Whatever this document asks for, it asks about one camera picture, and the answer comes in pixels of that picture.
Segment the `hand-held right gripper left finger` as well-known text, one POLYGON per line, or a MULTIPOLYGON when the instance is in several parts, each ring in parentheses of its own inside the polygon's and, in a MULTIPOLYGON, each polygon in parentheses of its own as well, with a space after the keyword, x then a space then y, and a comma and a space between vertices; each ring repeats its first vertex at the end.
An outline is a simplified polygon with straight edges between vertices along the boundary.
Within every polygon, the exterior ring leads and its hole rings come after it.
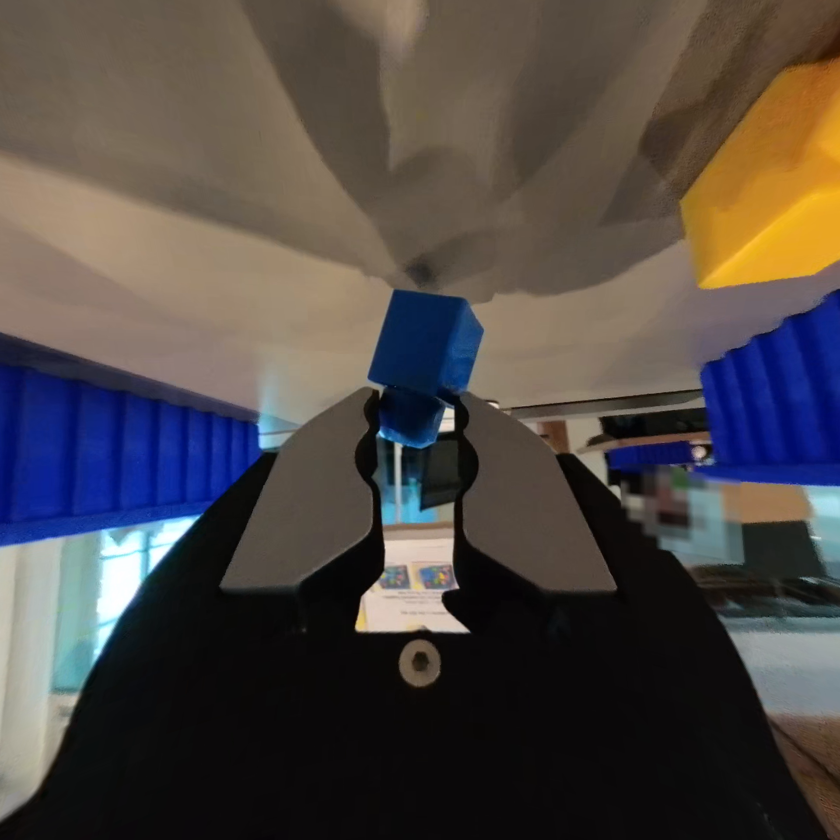
POLYGON ((384 566, 378 391, 363 387, 282 444, 220 584, 228 594, 362 595, 384 566))

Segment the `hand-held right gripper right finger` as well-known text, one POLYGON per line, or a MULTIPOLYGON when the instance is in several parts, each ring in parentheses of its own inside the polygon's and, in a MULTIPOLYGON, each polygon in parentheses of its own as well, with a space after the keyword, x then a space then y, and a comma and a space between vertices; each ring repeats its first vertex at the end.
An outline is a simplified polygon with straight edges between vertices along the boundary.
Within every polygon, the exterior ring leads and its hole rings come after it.
POLYGON ((464 479, 463 533, 482 552, 544 592, 613 594, 616 583, 557 458, 516 418, 469 392, 458 429, 477 458, 464 479))

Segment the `blue toy block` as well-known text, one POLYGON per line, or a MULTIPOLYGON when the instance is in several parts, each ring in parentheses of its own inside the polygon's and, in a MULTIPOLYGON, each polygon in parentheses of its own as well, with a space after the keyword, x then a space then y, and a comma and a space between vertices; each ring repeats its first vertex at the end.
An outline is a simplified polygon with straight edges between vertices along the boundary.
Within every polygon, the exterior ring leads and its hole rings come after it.
POLYGON ((380 433, 427 448, 467 391, 485 330, 466 299, 394 290, 369 369, 382 388, 380 433))

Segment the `blue plastic bin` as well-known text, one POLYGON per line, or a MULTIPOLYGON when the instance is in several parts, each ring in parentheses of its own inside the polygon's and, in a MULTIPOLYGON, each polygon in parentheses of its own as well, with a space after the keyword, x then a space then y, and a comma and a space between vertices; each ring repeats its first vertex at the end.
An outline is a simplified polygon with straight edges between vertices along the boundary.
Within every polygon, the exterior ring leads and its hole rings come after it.
POLYGON ((710 478, 838 487, 839 291, 705 364, 710 478))
POLYGON ((260 454, 247 409, 2 334, 3 547, 198 516, 260 454))
POLYGON ((610 469, 642 472, 658 467, 686 467, 701 464, 711 455, 709 442, 674 441, 613 448, 605 453, 610 469))

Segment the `yellow toy block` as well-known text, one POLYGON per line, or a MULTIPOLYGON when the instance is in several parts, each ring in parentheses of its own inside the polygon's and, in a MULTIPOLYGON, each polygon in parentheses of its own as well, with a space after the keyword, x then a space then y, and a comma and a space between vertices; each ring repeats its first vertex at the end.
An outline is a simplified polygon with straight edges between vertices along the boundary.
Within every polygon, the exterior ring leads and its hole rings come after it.
POLYGON ((680 201, 702 289, 839 259, 839 58, 782 71, 680 201))

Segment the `printed instruction sheet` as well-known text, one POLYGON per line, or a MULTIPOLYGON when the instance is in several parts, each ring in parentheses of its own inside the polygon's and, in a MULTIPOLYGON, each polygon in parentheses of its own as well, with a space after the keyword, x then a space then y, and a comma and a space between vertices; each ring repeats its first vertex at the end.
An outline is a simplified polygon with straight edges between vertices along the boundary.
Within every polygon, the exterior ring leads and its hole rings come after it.
POLYGON ((467 633, 443 601, 457 587, 453 523, 384 526, 383 535, 384 570, 361 598, 356 631, 467 633))

